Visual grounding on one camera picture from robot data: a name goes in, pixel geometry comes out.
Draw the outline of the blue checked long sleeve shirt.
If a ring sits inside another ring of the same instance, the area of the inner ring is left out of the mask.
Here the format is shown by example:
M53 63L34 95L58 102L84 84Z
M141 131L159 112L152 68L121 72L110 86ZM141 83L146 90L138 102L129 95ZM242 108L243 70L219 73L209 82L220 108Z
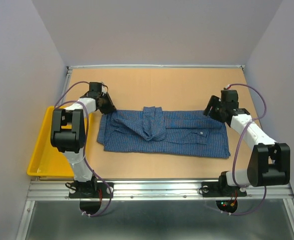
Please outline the blue checked long sleeve shirt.
M106 152L230 157L225 124L201 110L117 110L102 116L97 142Z

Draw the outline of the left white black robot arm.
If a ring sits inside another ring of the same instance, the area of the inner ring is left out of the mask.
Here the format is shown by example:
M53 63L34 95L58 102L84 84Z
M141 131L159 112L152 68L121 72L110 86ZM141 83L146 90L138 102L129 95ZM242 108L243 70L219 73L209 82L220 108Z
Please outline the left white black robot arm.
M89 135L89 115L95 111L109 114L116 111L102 82L87 82L89 90L78 100L54 105L50 142L64 157L74 174L74 181L66 183L70 198L102 197L97 185L98 176L86 159Z

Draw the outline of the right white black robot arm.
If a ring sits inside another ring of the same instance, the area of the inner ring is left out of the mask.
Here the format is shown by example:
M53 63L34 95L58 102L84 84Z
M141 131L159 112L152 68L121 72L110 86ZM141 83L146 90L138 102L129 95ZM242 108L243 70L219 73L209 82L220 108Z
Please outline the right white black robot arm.
M228 197L234 193L246 195L246 187L280 186L290 180L290 147L269 137L251 117L239 107L236 90L223 89L221 96L211 96L204 115L226 123L239 135L240 141L252 150L246 169L224 171L218 181L203 184L205 197Z

